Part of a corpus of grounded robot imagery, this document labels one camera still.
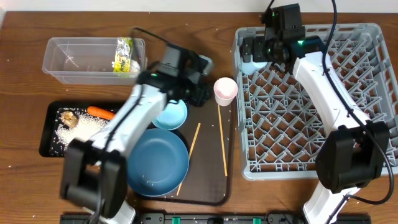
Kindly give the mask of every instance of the orange carrot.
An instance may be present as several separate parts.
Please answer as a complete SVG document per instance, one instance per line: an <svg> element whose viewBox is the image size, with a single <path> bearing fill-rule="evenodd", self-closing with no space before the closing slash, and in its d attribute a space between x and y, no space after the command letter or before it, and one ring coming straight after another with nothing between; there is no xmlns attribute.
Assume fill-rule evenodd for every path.
<svg viewBox="0 0 398 224"><path fill-rule="evenodd" d="M87 108L87 113L93 116L97 116L99 118L104 118L104 119L113 119L114 118L114 113L109 112L107 110L95 107L95 106L89 106Z"/></svg>

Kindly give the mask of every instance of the plastic bin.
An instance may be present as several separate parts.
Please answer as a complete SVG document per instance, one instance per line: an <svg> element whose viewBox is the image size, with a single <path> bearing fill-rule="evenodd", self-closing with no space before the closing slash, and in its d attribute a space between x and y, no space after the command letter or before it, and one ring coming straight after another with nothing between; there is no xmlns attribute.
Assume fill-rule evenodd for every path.
<svg viewBox="0 0 398 224"><path fill-rule="evenodd" d="M331 25L305 28L307 36L326 42ZM242 72L239 46L256 35L264 35L264 27L240 28L232 47L242 175L247 180L316 178L315 158L326 140L322 121L290 74L276 73L270 63L253 75ZM386 154L397 174L398 84L380 27L337 24L328 52L356 104L372 121L385 121L390 128Z"/></svg>
<svg viewBox="0 0 398 224"><path fill-rule="evenodd" d="M134 43L143 70L145 42L134 39ZM64 84L132 85L137 74L113 72L117 45L116 37L53 37L47 44L43 72Z"/></svg>

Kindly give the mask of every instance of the blue bowl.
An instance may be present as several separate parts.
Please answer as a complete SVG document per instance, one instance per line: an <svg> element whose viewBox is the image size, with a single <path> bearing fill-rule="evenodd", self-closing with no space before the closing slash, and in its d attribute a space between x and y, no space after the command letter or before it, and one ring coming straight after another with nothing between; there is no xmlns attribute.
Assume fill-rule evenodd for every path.
<svg viewBox="0 0 398 224"><path fill-rule="evenodd" d="M148 129L127 160L127 182L135 193L156 197L170 193L189 167L187 147L174 133Z"/></svg>
<svg viewBox="0 0 398 224"><path fill-rule="evenodd" d="M175 130L185 122L188 116L188 109L184 101L179 100L178 103L168 103L162 114L155 120L153 124L161 129Z"/></svg>

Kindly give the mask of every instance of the wooden chopstick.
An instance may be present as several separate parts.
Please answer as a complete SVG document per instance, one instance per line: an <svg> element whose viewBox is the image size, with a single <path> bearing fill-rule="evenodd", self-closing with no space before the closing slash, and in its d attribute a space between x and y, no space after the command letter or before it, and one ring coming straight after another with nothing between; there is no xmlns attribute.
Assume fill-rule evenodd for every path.
<svg viewBox="0 0 398 224"><path fill-rule="evenodd" d="M200 129L200 123L198 123L197 131L195 132L195 136L193 137L191 149L189 150L189 160L191 159L191 156L192 156L193 146L195 145L195 142L197 141L199 129ZM180 193L181 185L182 185L182 183L181 183L181 184L179 185L179 187L178 187L177 196L178 196L178 194Z"/></svg>
<svg viewBox="0 0 398 224"><path fill-rule="evenodd" d="M220 113L220 106L218 105L218 121L220 121L220 134L221 134L221 147L223 148L223 160L224 160L224 173L225 176L227 177L227 171L226 171L226 162L225 162L225 148L224 148L224 135L223 135L223 124L221 122L221 113Z"/></svg>

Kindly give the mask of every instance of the table surface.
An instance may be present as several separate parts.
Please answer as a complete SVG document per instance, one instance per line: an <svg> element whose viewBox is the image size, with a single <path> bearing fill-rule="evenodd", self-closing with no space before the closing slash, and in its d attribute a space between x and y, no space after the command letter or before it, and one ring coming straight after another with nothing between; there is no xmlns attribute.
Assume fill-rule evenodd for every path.
<svg viewBox="0 0 398 224"><path fill-rule="evenodd" d="M127 36L140 26L173 43L213 59L212 79L232 77L231 46L236 29L261 26L259 13L154 12L8 12L0 36L0 223L58 223L66 211L80 211L60 200L63 159L44 158L38 148L47 106L62 99L125 100L130 86L63 85L42 72L51 37ZM330 24L332 14L303 14L304 24ZM375 22L382 28L394 70L398 72L398 14L339 14L338 23ZM163 44L146 38L149 60L162 56ZM318 180L248 182L241 175L238 142L234 142L232 194L222 207L140 201L140 211L168 213L297 212L310 198ZM358 195L380 199L388 178L381 177ZM396 223L398 196L372 206L350 200L346 213L369 213L373 223Z"/></svg>

